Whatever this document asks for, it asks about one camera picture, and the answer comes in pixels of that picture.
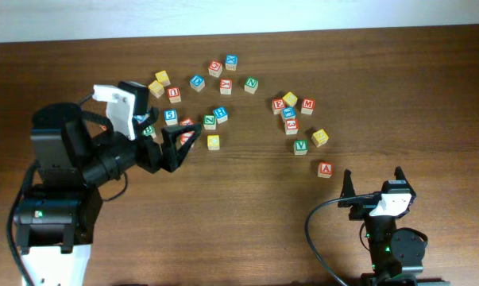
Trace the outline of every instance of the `brown table surface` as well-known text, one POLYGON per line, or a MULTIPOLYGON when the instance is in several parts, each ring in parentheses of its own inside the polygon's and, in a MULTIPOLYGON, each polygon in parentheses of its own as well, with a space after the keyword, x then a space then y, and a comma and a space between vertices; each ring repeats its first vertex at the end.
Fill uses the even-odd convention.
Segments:
MULTIPOLYGON (((96 83, 150 83, 160 70, 183 101, 151 96, 150 104, 198 121, 224 106, 229 120, 204 131, 176 172, 128 171, 129 190, 99 215, 85 285, 331 281, 304 237, 308 212, 339 196, 345 168, 364 194, 398 165, 418 195, 398 227, 430 238, 421 277, 479 285, 479 25, 0 44, 0 285, 20 280, 5 225, 35 157, 33 113, 76 102, 96 83), (207 72, 229 52, 239 59, 237 71, 222 73, 234 81, 232 96, 220 95, 207 72), (188 84, 194 74, 206 80, 200 93, 188 84), (244 91, 247 76, 259 79, 255 95, 244 91), (299 133, 291 136, 270 106, 288 91, 316 99, 311 116, 297 106, 299 133), (320 128, 327 144, 294 156, 294 140, 320 128), (219 151, 207 150, 208 134, 220 135, 219 151), (317 177, 323 160, 334 164, 330 179, 317 177)), ((84 107, 104 113, 105 103, 84 107)), ((371 272, 371 263, 361 224, 347 215, 323 209, 311 232, 349 279, 371 272)))

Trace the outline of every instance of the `black cable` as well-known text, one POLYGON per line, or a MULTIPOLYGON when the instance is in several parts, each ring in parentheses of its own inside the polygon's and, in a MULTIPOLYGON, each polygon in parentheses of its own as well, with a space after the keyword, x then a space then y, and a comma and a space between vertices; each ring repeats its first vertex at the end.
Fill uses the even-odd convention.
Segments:
POLYGON ((309 214, 308 217, 306 218, 306 222, 304 223, 304 233, 306 234, 306 240, 308 241, 308 245, 310 245, 311 251, 313 251, 313 254, 317 257, 317 259, 319 259, 320 263, 321 263, 322 266, 327 270, 327 272, 329 272, 329 274, 330 274, 339 284, 341 284, 342 286, 348 286, 348 285, 347 285, 347 283, 345 283, 345 281, 343 281, 340 277, 338 277, 338 275, 336 275, 336 273, 334 273, 333 269, 331 269, 331 267, 329 267, 329 265, 328 265, 326 262, 324 262, 324 260, 323 260, 322 257, 320 256, 319 252, 317 251, 317 249, 316 249, 315 246, 313 245, 313 242, 311 241, 311 238, 310 238, 310 230, 309 230, 310 218, 311 218, 311 216, 313 216, 313 214, 314 214, 315 212, 317 212, 321 207, 330 205, 330 204, 332 204, 332 203, 347 202, 347 201, 351 201, 351 200, 355 200, 355 199, 370 198, 370 197, 372 197, 372 196, 373 196, 373 195, 357 195, 357 196, 355 196, 355 197, 332 199, 332 200, 329 200, 329 201, 327 201, 327 202, 321 203, 321 204, 319 204, 317 207, 315 207, 315 208, 310 212, 310 214, 309 214))
POLYGON ((123 175, 125 176, 125 187, 122 189, 122 191, 120 191, 116 195, 113 195, 109 199, 103 199, 103 202, 111 202, 117 199, 118 197, 122 196, 126 192, 126 190, 128 189, 128 175, 126 175, 126 172, 124 172, 123 175))
POLYGON ((89 95, 86 95, 83 99, 80 99, 80 101, 77 103, 79 106, 82 106, 87 100, 91 99, 93 97, 93 92, 91 92, 89 95))
POLYGON ((32 286, 33 281, 31 280, 31 277, 27 273, 27 270, 25 269, 24 263, 22 263, 22 259, 20 258, 18 249, 15 245, 13 222, 14 222, 15 210, 17 209, 22 196, 33 185, 34 172, 38 168, 39 168, 38 162, 34 161, 29 166, 27 171, 25 171, 24 179, 22 180, 22 185, 20 187, 20 190, 17 193, 17 197, 15 198, 14 204, 11 206, 10 215, 8 216, 8 222, 6 223, 6 238, 8 239, 8 246, 10 247, 11 255, 14 257, 15 264, 17 265, 18 270, 20 271, 21 275, 24 277, 25 283, 28 286, 32 286))
POLYGON ((364 228, 365 228, 365 223, 363 222, 363 224, 361 224, 361 228, 359 229, 359 240, 361 241, 361 244, 363 245, 363 247, 369 251, 368 246, 366 246, 366 244, 363 242, 362 233, 364 228))

